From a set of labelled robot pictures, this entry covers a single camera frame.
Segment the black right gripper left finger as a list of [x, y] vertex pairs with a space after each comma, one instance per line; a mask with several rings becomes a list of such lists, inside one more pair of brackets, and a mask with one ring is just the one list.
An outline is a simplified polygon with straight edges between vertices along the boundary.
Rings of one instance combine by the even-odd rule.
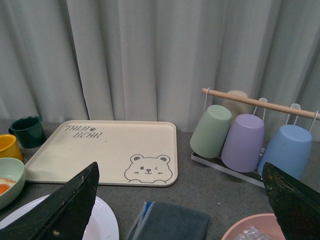
[[93, 162], [42, 202], [0, 230], [2, 240], [81, 240], [95, 204], [99, 167]]

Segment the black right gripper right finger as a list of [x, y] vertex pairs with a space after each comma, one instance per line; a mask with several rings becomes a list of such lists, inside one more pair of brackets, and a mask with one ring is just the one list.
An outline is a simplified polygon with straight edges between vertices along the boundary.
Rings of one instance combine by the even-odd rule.
[[262, 181], [284, 238], [320, 238], [320, 193], [270, 162], [264, 164]]

